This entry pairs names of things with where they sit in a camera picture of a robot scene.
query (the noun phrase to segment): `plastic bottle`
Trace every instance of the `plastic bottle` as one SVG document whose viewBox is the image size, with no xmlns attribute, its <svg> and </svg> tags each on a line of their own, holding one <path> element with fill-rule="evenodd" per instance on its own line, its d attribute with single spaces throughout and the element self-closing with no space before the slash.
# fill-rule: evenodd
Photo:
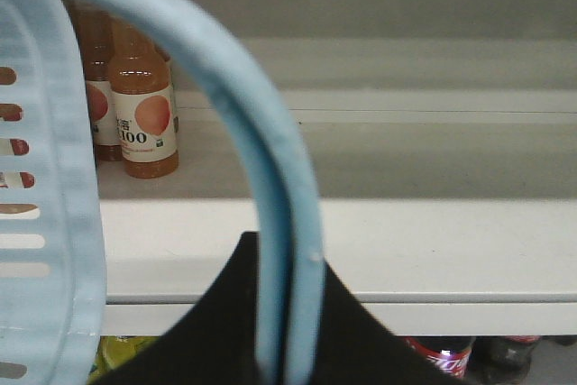
<svg viewBox="0 0 577 385">
<path fill-rule="evenodd" d="M 179 110 L 177 109 L 177 98 L 174 94 L 174 85 L 172 83 L 172 58 L 168 54 L 167 51 L 163 50 L 162 47 L 155 45 L 154 46 L 157 53 L 159 53 L 166 66 L 169 68 L 169 86 L 170 86 L 170 103 L 172 104 L 172 122 L 174 122 L 174 131 L 179 131 Z"/>
<path fill-rule="evenodd" d="M 519 384 L 528 375 L 539 335 L 480 337 L 473 348 L 472 368 L 486 385 Z"/>
<path fill-rule="evenodd" d="M 471 356 L 474 337 L 404 337 L 407 344 L 441 371 L 463 378 Z"/>
<path fill-rule="evenodd" d="M 16 104 L 0 104 L 0 122 L 17 122 L 22 119 L 22 109 Z M 0 155 L 25 155 L 28 143 L 20 139 L 0 139 Z M 28 172 L 6 173 L 0 171 L 0 188 L 30 188 L 34 176 Z M 31 204 L 0 203 L 0 214 L 20 214 L 35 209 Z"/>
<path fill-rule="evenodd" d="M 114 54 L 110 17 L 87 4 L 78 4 L 77 17 L 95 155 L 99 160 L 120 161 L 122 151 L 108 81 L 108 63 Z"/>
<path fill-rule="evenodd" d="M 113 19 L 114 56 L 108 64 L 124 169 L 158 178 L 179 165 L 170 104 L 169 70 L 150 39 Z"/>
</svg>

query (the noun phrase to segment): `plastic handle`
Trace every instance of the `plastic handle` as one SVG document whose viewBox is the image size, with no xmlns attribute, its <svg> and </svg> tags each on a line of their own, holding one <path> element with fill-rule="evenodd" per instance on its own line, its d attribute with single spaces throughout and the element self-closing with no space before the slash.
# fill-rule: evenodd
<svg viewBox="0 0 577 385">
<path fill-rule="evenodd" d="M 264 383 L 282 374 L 288 385 L 306 384 L 315 361 L 325 266 L 316 183 L 289 111 L 238 41 L 189 0 L 88 1 L 136 24 L 168 50 L 227 125 L 261 226 L 255 357 Z"/>
</svg>

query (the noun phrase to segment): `juice bottle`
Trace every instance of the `juice bottle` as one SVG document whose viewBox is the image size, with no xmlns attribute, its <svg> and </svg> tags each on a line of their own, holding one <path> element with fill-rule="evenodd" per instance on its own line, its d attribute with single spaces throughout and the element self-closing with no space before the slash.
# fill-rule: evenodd
<svg viewBox="0 0 577 385">
<path fill-rule="evenodd" d="M 124 169 L 135 178 L 168 175 L 179 165 L 170 104 L 169 69 L 150 39 L 113 20 L 108 64 Z"/>
<path fill-rule="evenodd" d="M 174 131 L 178 132 L 179 131 L 179 112 L 177 109 L 177 98 L 174 95 L 174 86 L 172 84 L 172 58 L 170 57 L 170 55 L 163 50 L 161 47 L 159 47 L 158 45 L 154 46 L 154 49 L 157 51 L 157 53 L 159 53 L 162 58 L 164 59 L 164 62 L 166 63 L 166 66 L 169 67 L 169 86 L 170 86 L 170 103 L 172 104 L 172 122 L 174 122 Z"/>
<path fill-rule="evenodd" d="M 17 122 L 22 119 L 22 109 L 16 104 L 0 104 L 0 123 Z M 28 143 L 20 139 L 0 139 L 0 155 L 25 155 Z M 30 188 L 34 185 L 34 176 L 28 172 L 1 172 L 0 188 Z M 0 214 L 20 214 L 35 209 L 31 204 L 10 204 L 0 201 Z"/>
<path fill-rule="evenodd" d="M 95 155 L 99 160 L 120 161 L 122 151 L 116 131 L 116 111 L 107 70 L 114 53 L 110 17 L 105 11 L 87 4 L 78 4 L 77 10 L 78 37 Z"/>
</svg>

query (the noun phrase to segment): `red label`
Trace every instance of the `red label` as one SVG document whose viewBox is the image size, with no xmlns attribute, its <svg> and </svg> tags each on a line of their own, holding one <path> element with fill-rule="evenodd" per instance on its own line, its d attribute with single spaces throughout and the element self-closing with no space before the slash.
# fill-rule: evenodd
<svg viewBox="0 0 577 385">
<path fill-rule="evenodd" d="M 541 338 L 541 335 L 508 335 L 505 338 L 514 342 L 530 344 Z"/>
<path fill-rule="evenodd" d="M 25 140 L 10 139 L 10 144 L 14 155 L 26 155 L 28 153 L 28 143 Z"/>
<path fill-rule="evenodd" d="M 471 347 L 460 353 L 451 353 L 450 351 L 441 351 L 439 353 L 424 347 L 413 337 L 405 337 L 405 341 L 410 347 L 423 355 L 440 370 L 449 373 L 455 378 L 464 377 L 465 371 L 467 370 L 467 362 L 471 356 Z"/>
</svg>

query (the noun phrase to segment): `lower shelf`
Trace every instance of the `lower shelf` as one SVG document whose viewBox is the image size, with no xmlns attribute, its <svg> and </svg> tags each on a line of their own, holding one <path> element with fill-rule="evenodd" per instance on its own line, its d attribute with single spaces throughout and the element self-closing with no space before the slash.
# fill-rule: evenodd
<svg viewBox="0 0 577 385">
<path fill-rule="evenodd" d="M 326 257 L 392 331 L 577 334 L 573 125 L 301 129 Z M 258 227 L 223 127 L 185 121 L 179 139 L 181 166 L 166 178 L 98 169 L 113 334 L 162 332 L 204 293 L 241 232 Z"/>
</svg>

